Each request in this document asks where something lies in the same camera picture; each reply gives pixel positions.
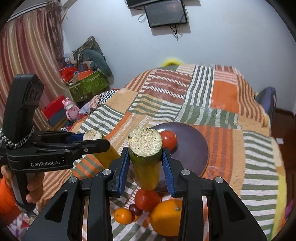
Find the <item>left hand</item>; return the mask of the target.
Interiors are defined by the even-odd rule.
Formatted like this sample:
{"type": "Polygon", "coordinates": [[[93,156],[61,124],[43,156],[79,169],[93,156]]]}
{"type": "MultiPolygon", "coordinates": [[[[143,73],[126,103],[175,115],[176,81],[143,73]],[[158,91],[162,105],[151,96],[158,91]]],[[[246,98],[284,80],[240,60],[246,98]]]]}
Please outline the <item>left hand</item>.
{"type": "MultiPolygon", "coordinates": [[[[11,182],[13,178],[13,173],[7,165],[1,166],[1,174],[10,189],[11,182]]],[[[26,196],[26,200],[29,203],[37,203],[41,197],[43,196],[43,180],[45,177],[45,173],[36,173],[34,177],[29,181],[27,185],[27,189],[29,190],[29,194],[26,196]]]]}

